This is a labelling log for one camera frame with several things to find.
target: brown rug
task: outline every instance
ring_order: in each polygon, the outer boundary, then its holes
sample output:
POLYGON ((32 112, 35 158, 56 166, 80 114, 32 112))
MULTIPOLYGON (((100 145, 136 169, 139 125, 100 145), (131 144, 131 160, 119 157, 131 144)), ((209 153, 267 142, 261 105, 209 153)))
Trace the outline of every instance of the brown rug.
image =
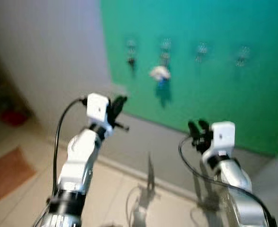
POLYGON ((0 199, 14 191, 35 173, 23 158, 20 148, 0 157, 0 199))

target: silver arm segment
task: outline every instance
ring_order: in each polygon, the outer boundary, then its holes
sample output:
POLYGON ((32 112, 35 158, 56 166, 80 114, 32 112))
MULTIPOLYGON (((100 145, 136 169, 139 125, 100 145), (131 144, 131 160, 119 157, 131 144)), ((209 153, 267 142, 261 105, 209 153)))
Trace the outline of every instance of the silver arm segment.
POLYGON ((67 161, 58 180, 59 190, 87 193, 100 145, 98 135, 89 129, 84 129, 69 142, 67 161))
POLYGON ((88 95, 86 114, 90 126, 68 144, 68 157, 58 179, 58 192, 48 203, 42 227, 81 227, 81 214, 94 162, 102 141, 113 134, 113 128, 124 128, 115 120, 126 100, 126 97, 119 96, 111 104, 105 96, 95 93, 88 95))
MULTIPOLYGON (((235 125, 232 122, 218 122, 212 126, 213 140, 210 148, 203 153, 202 161, 206 165, 212 157, 227 156, 217 162, 213 171, 224 183, 243 188, 249 192, 251 180, 240 165, 231 159, 234 148, 235 125)), ((232 227, 265 227, 263 208, 251 197, 233 189, 223 192, 223 203, 232 227)))

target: green wall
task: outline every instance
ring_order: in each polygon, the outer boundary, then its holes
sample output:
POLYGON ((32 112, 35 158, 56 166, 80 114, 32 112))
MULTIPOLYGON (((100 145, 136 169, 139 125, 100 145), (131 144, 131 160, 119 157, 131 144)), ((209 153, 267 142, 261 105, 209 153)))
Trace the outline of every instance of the green wall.
POLYGON ((181 131, 187 121, 229 120, 236 144, 278 154, 278 0, 102 0, 109 68, 126 86, 125 112, 181 131), (171 81, 161 89, 149 76, 160 44, 171 39, 171 81), (126 63, 135 39, 136 68, 126 63), (195 61, 196 48, 209 52, 195 61), (236 67, 242 45, 251 53, 236 67))

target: floor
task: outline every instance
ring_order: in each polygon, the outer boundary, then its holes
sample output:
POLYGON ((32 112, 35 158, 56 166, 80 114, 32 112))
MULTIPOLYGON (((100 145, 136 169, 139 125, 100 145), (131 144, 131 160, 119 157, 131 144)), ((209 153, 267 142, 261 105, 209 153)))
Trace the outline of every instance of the floor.
MULTIPOLYGON (((21 147, 37 174, 0 200, 0 227, 31 226, 51 193, 53 144, 46 139, 35 120, 30 119, 18 128, 0 123, 0 157, 17 146, 21 147)), ((65 159, 66 151, 60 148, 58 166, 62 166, 65 159)), ((146 185, 145 182, 97 162, 83 210, 82 226, 128 226, 126 198, 131 189, 139 184, 146 185)), ((147 227, 208 226, 205 214, 193 201, 163 189, 156 188, 156 193, 148 208, 147 227)), ((138 192, 132 194, 129 207, 138 195, 138 192)))

